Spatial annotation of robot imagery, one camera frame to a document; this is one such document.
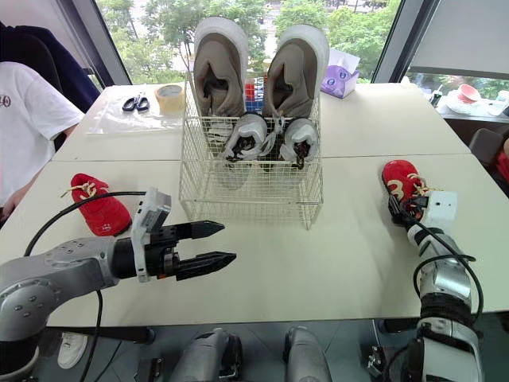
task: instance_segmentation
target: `robot leg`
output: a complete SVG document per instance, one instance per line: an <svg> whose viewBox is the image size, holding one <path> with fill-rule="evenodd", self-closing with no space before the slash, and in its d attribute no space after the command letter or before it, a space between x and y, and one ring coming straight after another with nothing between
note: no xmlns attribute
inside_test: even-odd
<svg viewBox="0 0 509 382"><path fill-rule="evenodd" d="M195 338L182 354L169 382L216 382L236 378L241 363L239 338L217 328Z"/></svg>
<svg viewBox="0 0 509 382"><path fill-rule="evenodd" d="M286 382L332 382L325 355L317 338L301 326L286 334Z"/></svg>

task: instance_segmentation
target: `white t-shirt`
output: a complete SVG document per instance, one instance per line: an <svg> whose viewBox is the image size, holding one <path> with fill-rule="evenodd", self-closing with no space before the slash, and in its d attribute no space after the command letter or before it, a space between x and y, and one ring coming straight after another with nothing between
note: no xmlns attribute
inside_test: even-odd
<svg viewBox="0 0 509 382"><path fill-rule="evenodd" d="M0 62L0 206L55 154L83 113L31 68Z"/></svg>

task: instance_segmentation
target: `tissue box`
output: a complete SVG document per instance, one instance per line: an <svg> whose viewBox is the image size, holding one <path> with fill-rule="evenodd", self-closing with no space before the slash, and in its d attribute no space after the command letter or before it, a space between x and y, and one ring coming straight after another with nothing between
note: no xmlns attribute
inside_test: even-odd
<svg viewBox="0 0 509 382"><path fill-rule="evenodd" d="M331 65L327 67L320 90L338 98L344 98L356 88L359 71L350 73L342 66Z"/></svg>
<svg viewBox="0 0 509 382"><path fill-rule="evenodd" d="M359 71L356 70L360 58L331 49L328 66L320 90L338 98L344 98L356 88Z"/></svg>

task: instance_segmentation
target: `wire basket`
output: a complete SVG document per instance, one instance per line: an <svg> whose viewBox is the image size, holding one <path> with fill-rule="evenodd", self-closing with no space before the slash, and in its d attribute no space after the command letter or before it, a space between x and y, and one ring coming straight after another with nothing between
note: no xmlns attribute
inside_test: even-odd
<svg viewBox="0 0 509 382"><path fill-rule="evenodd" d="M261 112L260 80L253 96L247 85L248 111ZM221 154L239 118L200 116L190 82L185 100L179 199L188 218L302 223L310 229L323 204L320 144L316 157L301 170L294 162L280 160L278 143L263 160L229 162ZM320 136L319 117L316 101L309 119ZM268 134L274 122L266 121Z"/></svg>

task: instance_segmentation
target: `robotic arm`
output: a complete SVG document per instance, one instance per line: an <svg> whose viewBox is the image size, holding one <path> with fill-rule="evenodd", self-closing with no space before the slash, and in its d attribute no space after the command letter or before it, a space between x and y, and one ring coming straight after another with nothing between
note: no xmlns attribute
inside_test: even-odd
<svg viewBox="0 0 509 382"><path fill-rule="evenodd" d="M463 255L446 233L456 216L457 195L431 191L425 197L414 198L412 203L421 209L420 223L457 254ZM408 239L418 247L423 261L452 254L429 232L415 224L415 220L401 213L400 208L395 197L391 196L389 210L393 221L407 227ZM479 339L471 318L471 289L466 268L458 259L441 258L422 267L418 335L408 345L402 380L484 380Z"/></svg>
<svg viewBox="0 0 509 382"><path fill-rule="evenodd" d="M145 282L150 276L183 280L206 275L235 259L233 253L216 251L180 260L175 251L179 240L208 237L224 226L197 221L162 227L170 205L168 195L150 189L133 219L131 238L71 240L0 266L0 380L32 368L49 315L71 298L135 276Z"/></svg>

